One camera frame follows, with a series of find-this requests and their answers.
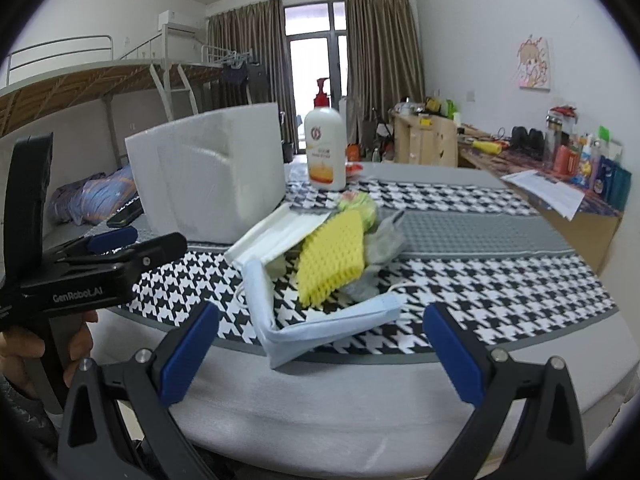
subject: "smartphone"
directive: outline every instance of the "smartphone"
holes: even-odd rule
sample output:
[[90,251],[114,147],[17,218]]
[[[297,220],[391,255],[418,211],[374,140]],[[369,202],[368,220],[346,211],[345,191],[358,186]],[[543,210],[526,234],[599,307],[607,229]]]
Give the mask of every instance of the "smartphone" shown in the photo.
[[129,225],[143,213],[140,197],[127,205],[122,211],[107,220],[107,227],[121,228]]

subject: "bed frame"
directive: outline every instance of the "bed frame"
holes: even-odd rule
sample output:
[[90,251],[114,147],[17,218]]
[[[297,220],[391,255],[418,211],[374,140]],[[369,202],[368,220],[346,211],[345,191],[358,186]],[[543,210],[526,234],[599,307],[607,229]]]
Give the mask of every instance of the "bed frame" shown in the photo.
[[[158,34],[129,50],[119,59],[113,59],[113,38],[106,34],[73,36],[14,50],[7,57],[6,86],[0,89],[0,137],[40,117],[102,99],[106,105],[111,144],[120,166],[126,155],[120,155],[116,142],[111,113],[111,100],[114,95],[156,88],[162,99],[167,120],[173,121],[174,93],[188,92],[192,113],[197,114],[200,110],[193,92],[194,86],[199,87],[204,95],[204,85],[219,79],[224,66],[238,66],[252,60],[252,52],[239,53],[205,44],[198,37],[200,33],[196,28],[173,23],[164,24]],[[172,59],[169,51],[170,36],[181,36],[193,41],[196,56],[199,53],[200,59]],[[78,41],[87,44],[96,40],[103,44],[77,47]],[[159,55],[158,49],[153,48],[158,42]],[[34,54],[37,49],[52,44],[70,47],[69,50],[58,54],[15,63],[17,54]],[[15,70],[22,67],[85,52],[104,52],[108,58],[104,61],[50,70],[11,83]]]

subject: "window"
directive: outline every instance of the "window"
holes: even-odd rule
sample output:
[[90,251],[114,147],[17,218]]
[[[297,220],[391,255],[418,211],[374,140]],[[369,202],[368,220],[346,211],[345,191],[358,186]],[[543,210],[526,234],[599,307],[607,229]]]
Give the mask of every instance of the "window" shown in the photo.
[[306,115],[314,107],[318,79],[328,78],[324,92],[338,109],[347,95],[347,17],[344,2],[323,2],[285,9],[293,95],[298,120],[298,142],[305,149]]

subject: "curtain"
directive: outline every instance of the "curtain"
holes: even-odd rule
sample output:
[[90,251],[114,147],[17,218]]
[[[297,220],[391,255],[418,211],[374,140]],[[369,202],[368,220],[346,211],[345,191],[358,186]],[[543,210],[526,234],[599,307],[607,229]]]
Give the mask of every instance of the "curtain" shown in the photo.
[[[285,113],[283,140],[297,146],[282,0],[268,0],[217,14],[209,19],[208,29],[209,44],[238,52],[253,49],[254,59],[264,65],[269,79],[270,88],[266,101],[277,102],[280,111]],[[220,106],[246,104],[246,96],[238,86],[219,83],[212,85],[212,89],[214,86],[220,89],[217,96]]]
[[402,97],[424,99],[422,59],[409,0],[345,0],[349,53],[348,95],[355,120],[350,142],[362,140],[376,108],[387,111]]

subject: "anime character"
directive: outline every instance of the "anime character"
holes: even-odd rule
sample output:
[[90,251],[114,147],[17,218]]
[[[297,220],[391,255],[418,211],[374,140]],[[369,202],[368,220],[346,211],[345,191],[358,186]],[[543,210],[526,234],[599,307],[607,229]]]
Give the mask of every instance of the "anime character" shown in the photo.
[[544,38],[529,39],[520,45],[518,72],[521,88],[548,89],[548,48]]

